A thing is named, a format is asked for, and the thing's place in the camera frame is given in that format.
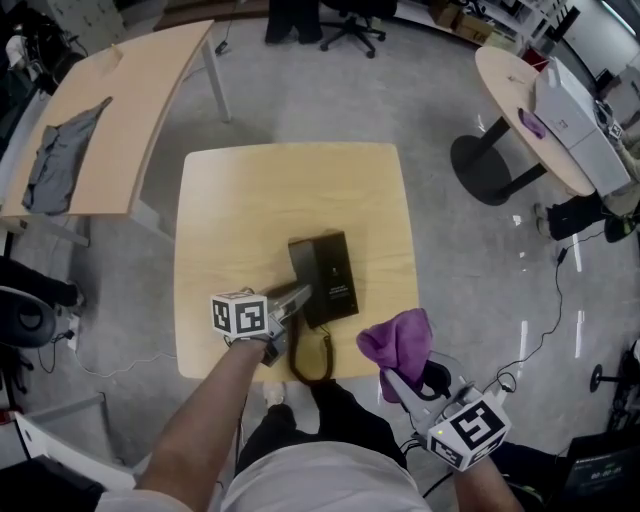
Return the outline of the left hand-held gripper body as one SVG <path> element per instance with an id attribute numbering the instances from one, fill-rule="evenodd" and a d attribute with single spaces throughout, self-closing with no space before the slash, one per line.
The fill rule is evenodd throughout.
<path id="1" fill-rule="evenodd" d="M 262 364 L 272 367 L 288 348 L 291 317 L 272 314 L 272 297 L 251 289 L 210 297 L 213 330 L 223 336 L 228 347 L 235 342 L 258 340 L 266 345 Z"/>

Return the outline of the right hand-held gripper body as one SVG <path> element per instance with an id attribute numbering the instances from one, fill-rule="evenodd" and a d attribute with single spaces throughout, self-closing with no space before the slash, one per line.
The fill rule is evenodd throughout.
<path id="1" fill-rule="evenodd" d="M 433 401 L 410 393 L 405 407 L 420 446 L 459 472 L 490 455 L 511 429 L 496 396 L 481 393 L 472 383 L 463 385 L 450 398 Z"/>

